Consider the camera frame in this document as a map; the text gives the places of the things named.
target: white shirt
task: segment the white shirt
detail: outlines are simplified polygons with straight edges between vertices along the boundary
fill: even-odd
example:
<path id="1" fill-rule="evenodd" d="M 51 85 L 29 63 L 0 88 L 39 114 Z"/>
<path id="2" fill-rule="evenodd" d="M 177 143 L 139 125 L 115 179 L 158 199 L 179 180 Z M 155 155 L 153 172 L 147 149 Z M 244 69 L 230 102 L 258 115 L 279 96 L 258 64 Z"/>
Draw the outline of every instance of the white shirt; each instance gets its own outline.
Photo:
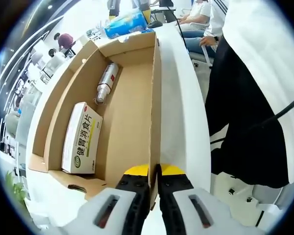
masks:
<path id="1" fill-rule="evenodd" d="M 231 0 L 223 32 L 275 114 L 294 101 L 294 31 L 278 8 L 264 0 Z M 278 121 L 293 183 L 294 108 Z"/>
<path id="2" fill-rule="evenodd" d="M 200 15 L 210 17 L 210 8 L 210 4 L 207 1 L 202 3 L 195 2 L 187 19 L 197 18 Z"/>
<path id="3" fill-rule="evenodd" d="M 205 29 L 204 36 L 218 37 L 223 34 L 222 27 L 229 7 L 229 0 L 210 0 L 210 22 L 209 27 Z"/>
<path id="4" fill-rule="evenodd" d="M 60 67 L 66 61 L 65 55 L 62 52 L 57 52 L 46 64 L 45 71 L 54 74 L 58 67 Z"/>

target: green logo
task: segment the green logo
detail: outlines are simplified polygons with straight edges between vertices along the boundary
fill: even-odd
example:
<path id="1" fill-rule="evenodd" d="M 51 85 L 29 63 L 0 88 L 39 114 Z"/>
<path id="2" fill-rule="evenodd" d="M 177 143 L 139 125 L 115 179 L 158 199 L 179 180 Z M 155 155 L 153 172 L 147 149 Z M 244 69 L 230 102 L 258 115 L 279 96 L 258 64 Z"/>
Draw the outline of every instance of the green logo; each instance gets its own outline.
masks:
<path id="1" fill-rule="evenodd" d="M 79 156 L 74 157 L 74 165 L 75 165 L 76 168 L 80 167 L 80 158 L 79 158 Z"/>

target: person's arm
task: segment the person's arm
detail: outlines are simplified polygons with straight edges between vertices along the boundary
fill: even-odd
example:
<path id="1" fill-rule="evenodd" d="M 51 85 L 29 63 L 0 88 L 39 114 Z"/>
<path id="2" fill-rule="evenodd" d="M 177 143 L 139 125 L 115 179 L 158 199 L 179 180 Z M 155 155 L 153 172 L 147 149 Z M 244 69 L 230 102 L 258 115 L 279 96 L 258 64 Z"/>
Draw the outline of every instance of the person's arm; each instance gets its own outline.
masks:
<path id="1" fill-rule="evenodd" d="M 221 36 L 219 37 L 213 37 L 213 36 L 205 36 L 200 39 L 199 45 L 200 46 L 215 46 L 220 41 Z"/>
<path id="2" fill-rule="evenodd" d="M 155 5 L 156 3 L 158 3 L 160 0 L 156 0 L 154 1 L 151 5 Z"/>
<path id="3" fill-rule="evenodd" d="M 178 20 L 178 22 L 181 23 L 181 22 L 185 21 L 187 19 L 187 17 L 189 17 L 189 16 L 190 16 L 190 14 L 183 16 L 181 19 Z"/>
<path id="4" fill-rule="evenodd" d="M 189 24 L 189 23 L 205 24 L 208 21 L 209 21 L 209 17 L 208 16 L 200 15 L 200 16 L 198 16 L 196 18 L 185 19 L 185 20 L 181 21 L 180 24 Z"/>

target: white wall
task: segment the white wall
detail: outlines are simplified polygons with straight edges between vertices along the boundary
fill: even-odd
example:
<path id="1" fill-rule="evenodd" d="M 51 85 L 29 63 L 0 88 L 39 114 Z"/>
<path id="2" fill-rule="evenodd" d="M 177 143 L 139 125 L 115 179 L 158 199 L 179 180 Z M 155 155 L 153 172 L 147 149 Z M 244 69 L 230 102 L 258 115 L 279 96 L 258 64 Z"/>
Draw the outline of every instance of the white wall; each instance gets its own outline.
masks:
<path id="1" fill-rule="evenodd" d="M 191 0 L 172 0 L 174 3 L 174 6 L 176 7 L 175 16 L 177 18 L 180 18 L 182 14 L 182 9 L 191 9 L 192 8 L 192 2 Z"/>
<path id="2" fill-rule="evenodd" d="M 106 0 L 81 0 L 75 4 L 64 18 L 53 28 L 46 37 L 45 43 L 50 48 L 58 49 L 58 43 L 53 39 L 59 33 L 68 33 L 76 40 L 87 30 L 94 28 L 100 21 L 109 18 Z"/>

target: screw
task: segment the screw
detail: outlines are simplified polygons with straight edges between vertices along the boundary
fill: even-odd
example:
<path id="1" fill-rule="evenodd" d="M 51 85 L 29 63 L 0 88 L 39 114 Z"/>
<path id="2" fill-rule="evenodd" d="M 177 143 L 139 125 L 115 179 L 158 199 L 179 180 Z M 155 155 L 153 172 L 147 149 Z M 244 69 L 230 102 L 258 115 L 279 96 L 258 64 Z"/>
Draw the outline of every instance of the screw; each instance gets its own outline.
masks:
<path id="1" fill-rule="evenodd" d="M 144 183 L 143 182 L 136 182 L 135 183 L 135 186 L 142 187 L 142 186 L 144 186 Z"/>
<path id="2" fill-rule="evenodd" d="M 235 190 L 233 189 L 233 188 L 230 188 L 230 190 L 229 190 L 229 194 L 230 195 L 233 195 L 235 193 Z"/>

